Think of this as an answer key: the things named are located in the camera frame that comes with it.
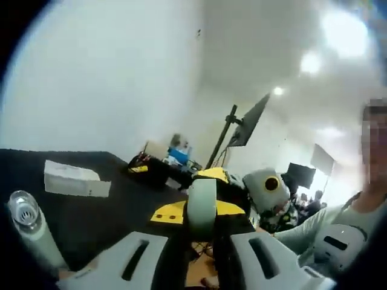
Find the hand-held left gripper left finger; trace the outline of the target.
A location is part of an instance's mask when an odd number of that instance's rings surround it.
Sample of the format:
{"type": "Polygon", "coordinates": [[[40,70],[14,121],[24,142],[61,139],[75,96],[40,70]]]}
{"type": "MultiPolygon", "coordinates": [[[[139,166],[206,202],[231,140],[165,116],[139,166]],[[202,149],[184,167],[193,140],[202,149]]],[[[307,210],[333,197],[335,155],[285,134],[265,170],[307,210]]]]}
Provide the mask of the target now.
{"type": "Polygon", "coordinates": [[[85,267],[57,283],[59,289],[185,289],[190,246],[187,203],[154,213],[150,231],[133,231],[85,267]]]}

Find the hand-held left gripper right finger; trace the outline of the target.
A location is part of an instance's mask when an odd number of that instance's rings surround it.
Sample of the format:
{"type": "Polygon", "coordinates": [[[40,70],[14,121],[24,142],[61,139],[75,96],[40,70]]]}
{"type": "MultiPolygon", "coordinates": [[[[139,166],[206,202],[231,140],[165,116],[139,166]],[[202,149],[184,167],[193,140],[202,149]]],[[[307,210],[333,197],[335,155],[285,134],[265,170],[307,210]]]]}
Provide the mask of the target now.
{"type": "Polygon", "coordinates": [[[308,266],[268,233],[253,229],[244,210],[216,202],[214,256],[221,289],[333,289],[335,282],[308,266]]]}

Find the person's right hand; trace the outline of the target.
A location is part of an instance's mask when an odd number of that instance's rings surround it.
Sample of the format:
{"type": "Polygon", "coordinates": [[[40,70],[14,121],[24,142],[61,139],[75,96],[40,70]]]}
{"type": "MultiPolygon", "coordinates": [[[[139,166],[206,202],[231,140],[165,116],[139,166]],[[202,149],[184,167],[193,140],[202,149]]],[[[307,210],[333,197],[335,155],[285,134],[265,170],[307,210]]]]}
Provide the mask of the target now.
{"type": "Polygon", "coordinates": [[[296,227],[298,220],[298,211],[294,203],[288,200],[260,214],[259,226],[269,233],[276,233],[296,227]]]}

